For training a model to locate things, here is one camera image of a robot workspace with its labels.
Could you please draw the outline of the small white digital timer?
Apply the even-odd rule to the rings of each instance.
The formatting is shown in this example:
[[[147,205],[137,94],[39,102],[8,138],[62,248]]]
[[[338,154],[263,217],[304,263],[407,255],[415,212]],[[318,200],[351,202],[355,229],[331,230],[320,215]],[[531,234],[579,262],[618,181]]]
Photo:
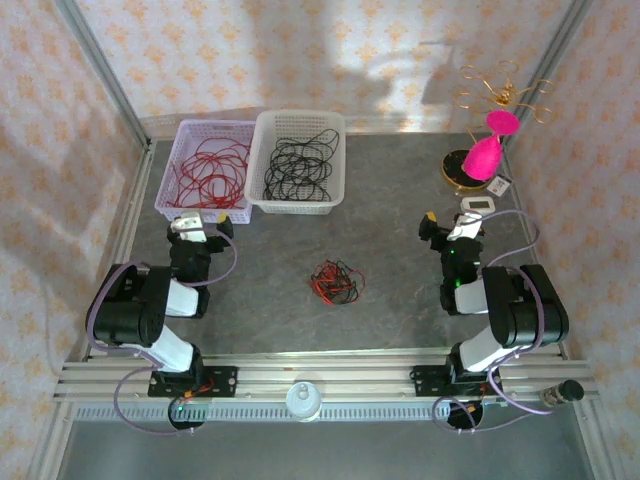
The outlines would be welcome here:
[[[496,211],[495,203],[489,196],[464,197],[461,201],[463,212],[474,212],[486,216]]]

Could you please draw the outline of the lavender perforated plastic basket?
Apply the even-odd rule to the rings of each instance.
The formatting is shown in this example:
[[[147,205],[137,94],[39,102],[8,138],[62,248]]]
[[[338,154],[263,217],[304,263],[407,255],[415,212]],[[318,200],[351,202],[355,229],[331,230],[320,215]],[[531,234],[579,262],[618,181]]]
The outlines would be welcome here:
[[[254,130],[251,121],[182,121],[156,195],[156,210],[170,221],[197,211],[207,223],[226,213],[233,224],[248,224],[252,205],[244,188]]]

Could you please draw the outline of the white perforated plastic basket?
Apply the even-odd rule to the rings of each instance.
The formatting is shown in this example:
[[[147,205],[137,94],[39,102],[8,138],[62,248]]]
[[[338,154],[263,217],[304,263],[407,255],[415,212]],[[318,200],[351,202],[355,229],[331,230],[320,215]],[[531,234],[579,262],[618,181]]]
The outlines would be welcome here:
[[[244,193],[266,213],[327,215],[344,199],[344,117],[317,110],[258,115]]]

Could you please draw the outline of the pink fuzzy hourglass ornament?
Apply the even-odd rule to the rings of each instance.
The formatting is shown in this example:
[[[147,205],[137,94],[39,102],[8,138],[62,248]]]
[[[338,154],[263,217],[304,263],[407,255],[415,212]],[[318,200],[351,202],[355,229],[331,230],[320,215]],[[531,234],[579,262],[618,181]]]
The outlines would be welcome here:
[[[486,123],[491,135],[477,141],[462,163],[462,171],[476,181],[493,177],[502,159],[501,138],[515,134],[520,127],[518,118],[504,110],[489,113]]]

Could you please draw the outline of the black cylinder with metal end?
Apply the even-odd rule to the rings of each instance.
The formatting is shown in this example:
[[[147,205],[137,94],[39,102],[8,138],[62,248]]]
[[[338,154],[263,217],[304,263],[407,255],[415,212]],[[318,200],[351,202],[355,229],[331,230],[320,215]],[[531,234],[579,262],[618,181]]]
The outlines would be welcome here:
[[[581,401],[584,398],[584,388],[576,380],[568,379],[540,392],[541,402],[550,408]]]

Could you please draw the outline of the white round knob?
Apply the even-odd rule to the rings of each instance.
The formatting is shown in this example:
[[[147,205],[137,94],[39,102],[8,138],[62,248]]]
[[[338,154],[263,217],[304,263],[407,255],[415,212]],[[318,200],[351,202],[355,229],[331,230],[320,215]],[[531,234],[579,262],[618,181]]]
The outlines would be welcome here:
[[[289,413],[300,422],[311,422],[320,414],[322,395],[315,384],[301,381],[295,383],[286,395]]]

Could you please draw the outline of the aluminium floor rail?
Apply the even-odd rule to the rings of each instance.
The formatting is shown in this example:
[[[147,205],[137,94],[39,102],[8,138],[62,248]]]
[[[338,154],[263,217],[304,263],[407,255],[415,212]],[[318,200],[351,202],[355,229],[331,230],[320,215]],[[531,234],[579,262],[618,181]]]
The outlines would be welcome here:
[[[114,263],[124,263],[130,258],[156,146],[157,141],[152,140],[150,145],[147,146],[141,154],[140,162],[126,200],[124,213],[120,218],[113,248],[106,261],[107,269]]]

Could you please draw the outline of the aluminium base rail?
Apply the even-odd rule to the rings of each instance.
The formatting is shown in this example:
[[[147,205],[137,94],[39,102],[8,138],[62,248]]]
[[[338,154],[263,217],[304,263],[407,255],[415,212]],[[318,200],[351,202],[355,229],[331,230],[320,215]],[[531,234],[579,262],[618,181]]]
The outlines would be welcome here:
[[[328,402],[372,400],[408,401],[414,396],[410,372],[417,365],[442,365],[444,348],[344,350],[208,355],[207,366],[235,366],[236,396],[249,402],[279,401],[297,381],[316,384]],[[150,374],[141,358],[99,355],[86,362],[67,362],[54,390],[60,402],[108,401],[126,374],[121,388],[124,401],[147,397]],[[585,396],[598,395],[595,379],[584,360],[562,357],[559,347],[548,346],[501,367],[503,390],[516,400],[529,401],[540,390],[562,380],[582,384]]]

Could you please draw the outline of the aluminium frame post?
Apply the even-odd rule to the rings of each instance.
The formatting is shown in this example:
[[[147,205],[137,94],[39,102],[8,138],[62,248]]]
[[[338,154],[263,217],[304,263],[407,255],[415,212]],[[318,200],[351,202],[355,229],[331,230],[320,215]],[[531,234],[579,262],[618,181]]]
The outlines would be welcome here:
[[[546,50],[527,84],[527,90],[519,98],[520,103],[531,106],[537,105],[542,96],[538,81],[542,79],[552,79],[560,60],[568,49],[571,40],[578,31],[593,2],[594,0],[571,0],[559,26],[551,37]]]
[[[147,149],[151,143],[150,137],[136,115],[120,81],[111,67],[107,55],[102,49],[78,3],[76,0],[53,0],[53,2],[71,32],[74,34],[81,50],[91,63],[103,87],[115,103],[129,131],[137,143],[142,148]]]

